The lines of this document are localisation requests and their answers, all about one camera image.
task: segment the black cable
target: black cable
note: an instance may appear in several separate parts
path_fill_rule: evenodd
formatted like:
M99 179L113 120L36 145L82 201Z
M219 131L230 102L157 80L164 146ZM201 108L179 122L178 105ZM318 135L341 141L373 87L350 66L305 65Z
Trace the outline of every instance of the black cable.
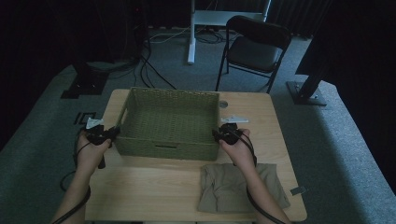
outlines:
M128 31L128 26L129 26L128 16L127 16L127 12L125 11L126 6L125 6L124 1L121 1L121 3L122 3L122 14L123 14L124 21L125 21L125 43L124 43L124 48L122 50L122 54L121 54L120 58L122 58L125 55L125 50L126 50L126 47L128 46L128 32L129 32Z
M147 69L147 64L151 67L151 69L155 72L155 74L162 79L164 82L166 82L169 86L171 86L174 90L176 90L177 88L172 85L172 83L170 83L168 80L166 80L165 77L163 77L158 71L157 69L155 69L155 67L149 62L149 57L151 56L151 46L150 46L150 41L148 40L148 46L144 46L148 49L148 57L145 58L143 55L140 57L141 61L143 62L142 67L140 68L140 78L142 79L143 83L146 85L146 87L148 88L155 88L154 85L152 84L151 80L149 79L149 73L148 73L148 69ZM143 69L146 69L146 78L149 82L149 84L146 82L146 80L144 79L143 76Z
M73 214L75 214L82 206L84 206L84 204L90 199L90 197L91 197L91 188L88 187L87 193L85 194L82 201L74 208L72 208L70 211L68 211L66 214L64 214L63 216L52 222L52 224L63 223L65 220L73 216Z
M233 130L231 130L231 129L227 129L227 130L228 130L228 133L237 137L239 140L241 140L241 142L243 142L247 146L247 148L250 150L251 155L253 156L254 166L257 166L257 158L256 158L256 155L254 155L254 148L250 141L250 138L247 135L245 135L244 133L242 133L242 135L244 135L246 137L246 139L249 141L249 143L248 143L247 141L245 141L245 139L243 139L240 135L236 134ZM253 207L258 212L260 212L263 216L270 219L271 221L273 221L276 224L285 224L281 220L277 219L276 217L271 216L270 214L265 212L262 208L260 208L260 206L254 201L253 197L251 196L250 192L248 191L248 186L247 186L247 198L250 201L250 203L253 205Z
M214 36L216 39L215 40L208 40L205 38L200 37L200 35L212 35ZM206 43L206 44L219 44L222 42L225 42L225 38L222 34L220 34L219 32L210 32L208 33L203 33L203 34L197 34L195 39L201 43Z
M133 84L133 87L136 86L136 81L137 81L137 75L136 75L136 69L134 69L134 84Z
M128 74L130 74L130 73L133 73L134 74L134 71L136 70L136 66L134 66L130 71L126 71L124 74L122 74L122 75L119 75L118 77L109 77L108 79L110 80L110 79L119 79L119 78L122 78L122 77L126 77L126 76L128 76Z
M89 145L91 142L85 144L82 148L80 148L79 150L77 150L77 146L78 146L78 139L79 139L79 135L82 132L82 129L80 129L78 131L78 133L76 134L76 138L75 138L75 144L74 144L74 149L73 149L73 161L75 163L75 166L77 168L77 164L78 164L78 154L79 152L86 147L87 145ZM64 177L62 178L61 182L60 182L60 187L63 191L66 191L66 187L64 186L64 181L66 180L67 177L69 177L70 175L74 174L76 172L72 171L70 173L68 173L67 175L64 175ZM71 216L73 216L73 214L75 214L91 197L91 188L90 186L88 186L88 190L87 193L85 194L84 198L81 200L81 202L79 204L77 204L74 208L72 208L70 211L68 211L66 214L64 214L63 216L59 217L57 220L55 220L54 222L52 222L52 224L59 224L64 222L65 220L67 220L68 218L70 218Z
M138 58L132 58L128 60L128 62L110 67L110 68L99 68L93 65L90 65L90 68L94 72L104 72L104 73L114 73L114 72L124 72L124 71L131 71L136 68L139 62Z

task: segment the forearm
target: forearm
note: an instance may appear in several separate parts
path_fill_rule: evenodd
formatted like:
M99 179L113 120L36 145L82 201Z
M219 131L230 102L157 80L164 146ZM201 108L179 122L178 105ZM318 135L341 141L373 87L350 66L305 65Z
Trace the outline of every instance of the forearm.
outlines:
M254 168L247 168L242 173L247 181L247 189L256 204L271 216L284 223L290 223L283 209L277 204L268 188L262 182L258 172ZM273 223L260 212L255 211L255 213L258 223Z
M62 200L61 205L58 208L54 218L51 222L57 220L59 217L63 216L71 209L73 209L76 205L81 203L87 194L88 188L90 184L90 176L76 172L72 183L67 189L64 198ZM77 210L73 216L69 217L63 223L84 223L85 221L85 204Z

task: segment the gray carpet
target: gray carpet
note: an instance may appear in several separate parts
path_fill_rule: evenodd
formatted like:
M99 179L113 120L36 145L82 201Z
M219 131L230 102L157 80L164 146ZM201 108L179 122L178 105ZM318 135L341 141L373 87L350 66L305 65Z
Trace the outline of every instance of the gray carpet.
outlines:
M271 91L297 180L309 189L303 195L308 214L303 223L394 223L395 195L336 88L320 84L328 103L325 107L295 105L290 97L285 83L306 79L294 73L308 45L309 40L293 38ZM186 38L152 44L148 61L180 90L213 91L223 45L197 42L194 65L186 63L187 46ZM96 113L95 117L101 118L113 90L144 86L140 65L135 70L112 73L99 96L60 99L75 76L71 66L52 80L0 153L0 223L50 221L63 197L59 182L74 168L71 155L80 128L75 124L78 114ZM265 91L264 78L238 76L241 73L232 70L224 76L219 90ZM148 77L156 88L170 89L152 69Z

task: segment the dark wall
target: dark wall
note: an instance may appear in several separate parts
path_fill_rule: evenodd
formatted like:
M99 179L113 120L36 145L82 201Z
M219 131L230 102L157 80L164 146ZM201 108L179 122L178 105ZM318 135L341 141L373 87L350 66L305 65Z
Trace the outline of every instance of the dark wall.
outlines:
M0 8L3 148L68 55L44 1L2 1Z
M333 1L297 74L324 76L396 190L396 3ZM330 70L321 74L318 64Z
M154 28L189 27L191 1L147 0L149 24ZM287 27L294 35L312 37L332 0L272 0L267 21ZM200 10L263 12L262 0L196 0Z
M140 1L0 1L0 148L76 54L86 62L139 56L143 36L136 34L142 27L136 7Z

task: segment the small white object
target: small white object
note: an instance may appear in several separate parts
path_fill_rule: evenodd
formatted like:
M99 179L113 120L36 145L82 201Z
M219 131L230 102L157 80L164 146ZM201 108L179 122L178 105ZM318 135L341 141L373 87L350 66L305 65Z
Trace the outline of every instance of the small white object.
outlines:
M103 119L91 119L91 118L88 118L86 128L87 129L91 129L93 127L96 127L96 126L100 125L103 122L104 122Z
M223 122L223 123L248 123L248 119L232 115L229 118L221 119L221 122Z

